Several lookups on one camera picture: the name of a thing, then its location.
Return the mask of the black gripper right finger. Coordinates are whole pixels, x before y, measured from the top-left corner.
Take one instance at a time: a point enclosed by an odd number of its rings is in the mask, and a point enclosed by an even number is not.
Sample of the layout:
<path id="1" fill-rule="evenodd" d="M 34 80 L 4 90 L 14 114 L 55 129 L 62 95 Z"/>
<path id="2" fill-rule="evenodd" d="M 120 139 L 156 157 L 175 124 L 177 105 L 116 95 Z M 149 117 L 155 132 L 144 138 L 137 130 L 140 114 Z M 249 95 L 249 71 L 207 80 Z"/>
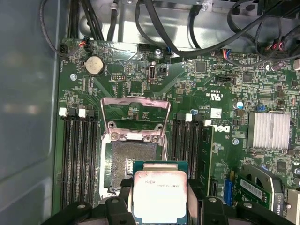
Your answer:
<path id="1" fill-rule="evenodd" d="M 224 200 L 206 196 L 200 182 L 187 180 L 187 209 L 194 225 L 284 225 L 285 219 L 250 201 L 228 206 Z"/>

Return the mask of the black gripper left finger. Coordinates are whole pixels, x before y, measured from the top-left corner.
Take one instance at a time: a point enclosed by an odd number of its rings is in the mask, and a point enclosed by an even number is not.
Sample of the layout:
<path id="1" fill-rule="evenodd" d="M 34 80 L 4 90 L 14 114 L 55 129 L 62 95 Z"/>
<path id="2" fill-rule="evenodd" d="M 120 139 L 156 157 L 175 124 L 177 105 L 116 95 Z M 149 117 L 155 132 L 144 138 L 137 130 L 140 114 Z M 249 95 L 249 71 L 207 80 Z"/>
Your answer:
<path id="1" fill-rule="evenodd" d="M 93 208 L 88 202 L 75 202 L 48 218 L 49 225 L 133 225 L 128 209 L 133 179 L 123 179 L 117 197 L 108 197 Z"/>

